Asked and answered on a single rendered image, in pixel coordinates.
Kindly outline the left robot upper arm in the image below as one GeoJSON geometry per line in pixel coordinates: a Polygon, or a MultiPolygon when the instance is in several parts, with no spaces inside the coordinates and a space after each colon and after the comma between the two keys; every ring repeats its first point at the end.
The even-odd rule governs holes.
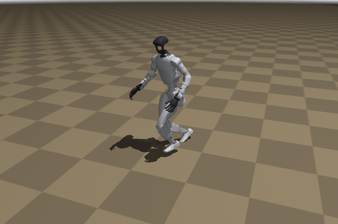
{"type": "Polygon", "coordinates": [[[187,71],[187,69],[185,68],[185,66],[182,63],[182,60],[178,57],[172,57],[170,59],[170,62],[172,64],[173,67],[176,67],[178,69],[178,71],[183,74],[183,81],[185,81],[185,77],[186,76],[190,76],[189,72],[187,71]]]}

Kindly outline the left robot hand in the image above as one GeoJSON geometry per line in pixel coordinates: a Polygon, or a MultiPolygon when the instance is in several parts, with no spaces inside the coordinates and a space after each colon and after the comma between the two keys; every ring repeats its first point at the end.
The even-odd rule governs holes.
{"type": "MultiPolygon", "coordinates": [[[[168,104],[169,102],[170,102],[170,104],[166,107],[166,108],[168,108],[166,111],[168,111],[168,112],[173,112],[174,110],[175,110],[175,108],[176,108],[176,106],[177,106],[177,103],[178,103],[178,101],[180,101],[180,99],[178,99],[177,98],[177,95],[178,95],[179,93],[177,93],[175,96],[174,96],[174,99],[172,99],[172,100],[170,100],[170,101],[168,101],[168,102],[166,102],[165,104],[168,104]]],[[[166,108],[164,108],[164,109],[166,109],[166,108]]]]}

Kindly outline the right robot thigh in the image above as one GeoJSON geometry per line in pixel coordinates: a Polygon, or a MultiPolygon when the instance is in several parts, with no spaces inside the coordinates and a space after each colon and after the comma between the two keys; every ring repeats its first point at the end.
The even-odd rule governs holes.
{"type": "MultiPolygon", "coordinates": [[[[166,102],[170,101],[170,99],[168,98],[167,95],[167,91],[161,94],[160,100],[159,100],[159,106],[158,106],[158,113],[159,113],[159,117],[163,111],[163,109],[165,108],[165,106],[167,104],[165,104],[166,102]]],[[[166,122],[166,126],[170,129],[172,127],[172,123],[167,120],[166,122]]]]}

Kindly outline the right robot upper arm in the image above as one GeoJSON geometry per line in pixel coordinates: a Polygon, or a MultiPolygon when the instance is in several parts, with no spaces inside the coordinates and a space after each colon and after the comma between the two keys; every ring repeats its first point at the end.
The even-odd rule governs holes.
{"type": "Polygon", "coordinates": [[[148,73],[148,75],[151,76],[152,78],[156,76],[156,69],[157,69],[157,65],[155,61],[156,56],[152,57],[151,70],[148,73]]]}

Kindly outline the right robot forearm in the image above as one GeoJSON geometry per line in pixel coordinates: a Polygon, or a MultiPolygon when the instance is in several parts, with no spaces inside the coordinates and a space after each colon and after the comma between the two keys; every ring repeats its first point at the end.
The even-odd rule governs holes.
{"type": "Polygon", "coordinates": [[[142,86],[140,87],[140,89],[142,90],[148,84],[150,80],[151,80],[151,77],[147,74],[145,78],[141,81],[142,86]]]}

